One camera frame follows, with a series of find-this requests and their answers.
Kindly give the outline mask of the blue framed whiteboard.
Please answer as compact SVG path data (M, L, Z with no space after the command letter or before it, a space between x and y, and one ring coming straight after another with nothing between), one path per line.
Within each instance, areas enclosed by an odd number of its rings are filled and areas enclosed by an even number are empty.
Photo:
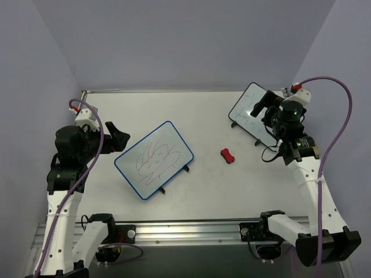
M165 121L114 160L140 199L147 200L182 170L194 154L175 125Z

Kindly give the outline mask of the red whiteboard eraser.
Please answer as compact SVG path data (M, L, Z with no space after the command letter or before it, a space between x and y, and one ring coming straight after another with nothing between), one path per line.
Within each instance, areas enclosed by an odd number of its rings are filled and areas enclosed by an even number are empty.
M231 155L228 148L224 148L220 151L220 155L224 158L227 164L233 163L235 161L235 157Z

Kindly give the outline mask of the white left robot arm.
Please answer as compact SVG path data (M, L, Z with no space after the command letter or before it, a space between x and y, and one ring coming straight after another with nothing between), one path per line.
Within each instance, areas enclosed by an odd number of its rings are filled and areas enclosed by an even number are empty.
M92 214L77 244L73 243L77 210L90 169L100 154L123 151L130 135L106 122L103 134L91 124L66 126L56 132L47 175L48 215L40 258L32 277L88 277L100 245L122 243L112 214Z

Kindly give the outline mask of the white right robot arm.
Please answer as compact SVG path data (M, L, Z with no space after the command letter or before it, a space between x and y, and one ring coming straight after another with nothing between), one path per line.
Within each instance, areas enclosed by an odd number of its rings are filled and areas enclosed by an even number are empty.
M273 247L257 248L263 260L278 258L283 242L290 243L305 266L341 262L361 244L340 215L322 172L322 159L303 120L311 92L300 85L292 94L276 94L256 83L242 93L229 113L234 126L243 128L258 144L275 152L291 172L308 214L307 226L289 218L282 210L264 211L253 226L241 225L241 239L272 240Z

